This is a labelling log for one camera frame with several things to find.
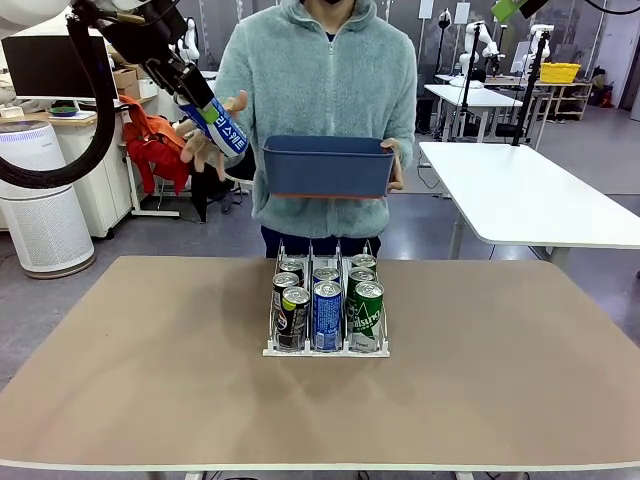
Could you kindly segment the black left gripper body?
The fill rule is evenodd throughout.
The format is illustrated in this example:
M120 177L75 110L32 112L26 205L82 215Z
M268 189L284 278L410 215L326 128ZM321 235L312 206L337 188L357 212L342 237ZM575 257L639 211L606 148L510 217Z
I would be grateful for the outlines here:
M168 62L176 54L171 49L187 30L177 2L146 2L132 10L143 18L139 24L104 22L100 33L122 57L132 64L149 60Z

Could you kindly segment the person's right hand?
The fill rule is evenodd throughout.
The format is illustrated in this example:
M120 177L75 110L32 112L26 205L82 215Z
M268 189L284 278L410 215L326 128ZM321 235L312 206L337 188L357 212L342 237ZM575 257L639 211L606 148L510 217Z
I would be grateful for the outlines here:
M235 97L228 97L223 106L225 110L236 120L238 114L248 104L248 93L241 90ZM203 172L207 163L214 166L220 181L226 179L225 155L215 146L206 135L190 120L184 120L174 124L176 134L185 140L185 146L181 151L180 159L183 163L194 162L197 172Z

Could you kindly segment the person's left hand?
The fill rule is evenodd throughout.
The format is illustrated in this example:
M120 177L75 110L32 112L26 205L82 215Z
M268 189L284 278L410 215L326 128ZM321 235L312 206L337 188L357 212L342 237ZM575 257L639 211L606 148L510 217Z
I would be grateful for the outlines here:
M381 142L381 147L392 151L394 155L391 174L387 185L387 192L391 193L392 191L401 191L404 189L404 178L399 142L395 138L389 138Z

